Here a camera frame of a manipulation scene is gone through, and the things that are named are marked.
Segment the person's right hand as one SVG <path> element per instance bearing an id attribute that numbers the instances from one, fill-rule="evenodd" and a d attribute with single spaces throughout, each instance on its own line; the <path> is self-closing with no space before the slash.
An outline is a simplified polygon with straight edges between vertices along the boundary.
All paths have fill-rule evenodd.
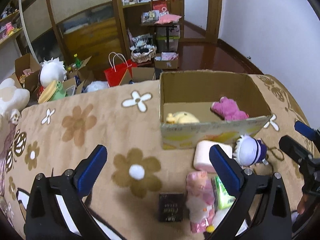
<path id="1" fill-rule="evenodd" d="M 309 196 L 307 194 L 303 194 L 301 200 L 298 203 L 297 206 L 297 212 L 302 215 L 304 211 L 306 210 L 306 203 L 308 201 Z"/>

